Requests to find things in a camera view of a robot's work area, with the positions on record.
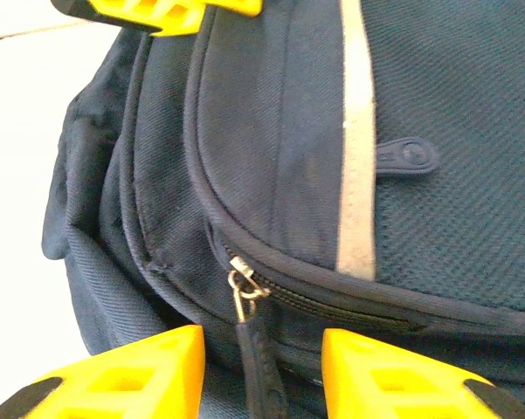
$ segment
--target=reflective strip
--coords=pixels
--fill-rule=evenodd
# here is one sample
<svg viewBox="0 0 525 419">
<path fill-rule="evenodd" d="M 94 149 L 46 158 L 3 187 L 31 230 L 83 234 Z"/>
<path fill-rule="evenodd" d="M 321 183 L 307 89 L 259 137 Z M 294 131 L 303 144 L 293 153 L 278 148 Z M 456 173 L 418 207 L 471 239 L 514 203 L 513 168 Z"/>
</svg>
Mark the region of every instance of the reflective strip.
<svg viewBox="0 0 525 419">
<path fill-rule="evenodd" d="M 375 97 L 360 0 L 340 0 L 343 164 L 336 270 L 375 279 Z"/>
</svg>

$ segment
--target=metal zipper slider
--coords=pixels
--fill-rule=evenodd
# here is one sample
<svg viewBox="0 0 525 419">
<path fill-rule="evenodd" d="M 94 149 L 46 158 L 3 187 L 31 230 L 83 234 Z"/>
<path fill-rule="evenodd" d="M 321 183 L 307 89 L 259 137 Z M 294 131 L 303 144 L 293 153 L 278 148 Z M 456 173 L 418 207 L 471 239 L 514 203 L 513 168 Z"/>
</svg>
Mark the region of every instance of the metal zipper slider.
<svg viewBox="0 0 525 419">
<path fill-rule="evenodd" d="M 256 300 L 270 295 L 253 278 L 254 270 L 239 257 L 231 260 L 227 278 L 237 311 L 238 344 L 245 372 L 246 404 L 251 419 L 287 419 L 286 392 L 273 356 L 264 321 L 256 314 Z"/>
</svg>

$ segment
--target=white background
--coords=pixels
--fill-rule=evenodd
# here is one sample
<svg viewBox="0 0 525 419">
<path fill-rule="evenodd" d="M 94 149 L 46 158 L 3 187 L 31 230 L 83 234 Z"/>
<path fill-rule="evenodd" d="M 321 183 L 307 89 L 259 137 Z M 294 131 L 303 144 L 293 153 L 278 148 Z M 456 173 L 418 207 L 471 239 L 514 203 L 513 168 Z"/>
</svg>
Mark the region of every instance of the white background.
<svg viewBox="0 0 525 419">
<path fill-rule="evenodd" d="M 0 35 L 67 24 L 0 40 L 0 403 L 87 357 L 64 264 L 42 255 L 41 229 L 66 106 L 118 29 L 66 18 L 48 0 L 0 0 Z"/>
</svg>

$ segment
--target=zipper pull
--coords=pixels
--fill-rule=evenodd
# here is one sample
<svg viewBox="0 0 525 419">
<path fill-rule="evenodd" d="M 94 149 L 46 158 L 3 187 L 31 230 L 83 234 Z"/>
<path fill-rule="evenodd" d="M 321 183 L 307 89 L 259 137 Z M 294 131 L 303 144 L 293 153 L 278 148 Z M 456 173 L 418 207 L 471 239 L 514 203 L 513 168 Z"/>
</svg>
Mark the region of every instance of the zipper pull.
<svg viewBox="0 0 525 419">
<path fill-rule="evenodd" d="M 251 419 L 286 419 L 287 398 L 280 373 L 268 341 L 264 321 L 256 315 L 256 301 L 270 295 L 270 290 L 257 284 L 254 270 L 239 257 L 231 260 L 229 272 L 237 310 L 238 344 L 245 372 L 246 404 Z"/>
</svg>

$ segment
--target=zipper track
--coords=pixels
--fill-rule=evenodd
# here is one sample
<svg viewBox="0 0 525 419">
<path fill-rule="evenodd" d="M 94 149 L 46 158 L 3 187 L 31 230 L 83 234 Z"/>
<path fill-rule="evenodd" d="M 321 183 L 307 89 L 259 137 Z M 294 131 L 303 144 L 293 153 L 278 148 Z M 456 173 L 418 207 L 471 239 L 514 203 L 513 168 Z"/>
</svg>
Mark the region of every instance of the zipper track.
<svg viewBox="0 0 525 419">
<path fill-rule="evenodd" d="M 239 257 L 229 246 L 224 244 L 225 251 L 231 258 Z M 291 306 L 297 310 L 301 310 L 306 313 L 311 313 L 315 317 L 321 319 L 328 319 L 341 323 L 348 323 L 352 326 L 369 326 L 372 324 L 373 327 L 381 327 L 389 330 L 398 331 L 410 331 L 418 328 L 418 325 L 414 325 L 407 320 L 393 319 L 383 316 L 375 316 L 371 314 L 351 312 L 343 308 L 330 306 L 328 304 L 321 303 L 315 299 L 310 299 L 297 292 L 293 292 L 284 288 L 281 285 L 276 284 L 271 279 L 266 278 L 256 271 L 252 275 L 254 281 L 264 284 L 265 287 L 269 288 L 270 298 L 277 299 L 281 303 Z"/>
</svg>

